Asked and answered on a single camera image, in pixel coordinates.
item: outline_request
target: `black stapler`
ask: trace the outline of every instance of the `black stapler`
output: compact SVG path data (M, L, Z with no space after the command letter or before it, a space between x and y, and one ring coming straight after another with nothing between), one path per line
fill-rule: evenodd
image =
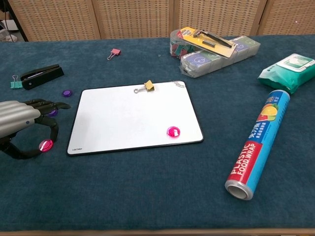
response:
M26 72L20 78L23 88L30 90L62 75L62 68L56 64Z

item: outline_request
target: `teal cloth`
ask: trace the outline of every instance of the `teal cloth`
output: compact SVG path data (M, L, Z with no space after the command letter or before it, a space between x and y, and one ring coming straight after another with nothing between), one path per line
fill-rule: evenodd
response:
M49 152L30 160L0 152L0 230L315 228L315 80L291 97L253 199L238 200L224 188L272 91L258 81L261 71L292 53L315 58L315 35L253 39L261 43L255 57L197 79L180 73L167 38L1 43L0 101L43 98L72 108L56 116L59 136ZM122 54L108 61L112 48ZM52 64L64 76L10 89L12 75ZM185 81L202 143L66 155L82 90L149 79ZM73 95L62 97L65 89ZM37 148L49 132L34 125L13 143Z

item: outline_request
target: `green binder clip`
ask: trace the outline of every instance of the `green binder clip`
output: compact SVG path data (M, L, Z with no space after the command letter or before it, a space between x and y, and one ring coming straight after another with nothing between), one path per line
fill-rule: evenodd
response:
M12 78L13 78L13 82L11 82L11 89L21 89L21 88L23 88L22 81L18 80L18 78L19 78L18 75L13 75Z

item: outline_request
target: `wicker panel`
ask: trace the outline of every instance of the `wicker panel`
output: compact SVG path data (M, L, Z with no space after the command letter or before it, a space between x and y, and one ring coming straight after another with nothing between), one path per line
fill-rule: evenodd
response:
M102 38L169 36L169 0L93 0Z
M179 28L186 26L216 33L220 36L251 35L264 5L260 0L181 0Z
M29 41L100 39L92 0L10 0Z
M314 0L272 0L259 34L315 33Z

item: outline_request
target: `yellow cardboard label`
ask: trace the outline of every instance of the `yellow cardboard label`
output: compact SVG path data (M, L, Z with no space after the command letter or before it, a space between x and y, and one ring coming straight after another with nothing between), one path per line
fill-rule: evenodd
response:
M211 38L209 38L203 34L194 38L193 37L194 31L195 31L195 29L190 28L190 27L182 28L181 34L182 34L183 40L185 40L186 42L188 42L188 43L190 43L190 44L192 44L198 48L206 50L208 52L213 52L213 53L216 53L216 54L219 54L221 56L229 58L229 57L231 57L232 53L234 52L234 50L237 46L235 43L228 41L228 40L225 40L225 41L232 43L232 47L229 48L229 47L223 46L220 43L218 43L217 41L215 41L215 40L213 40L213 39L211 39ZM204 40L214 43L214 47L211 47L209 45L204 44L203 43Z

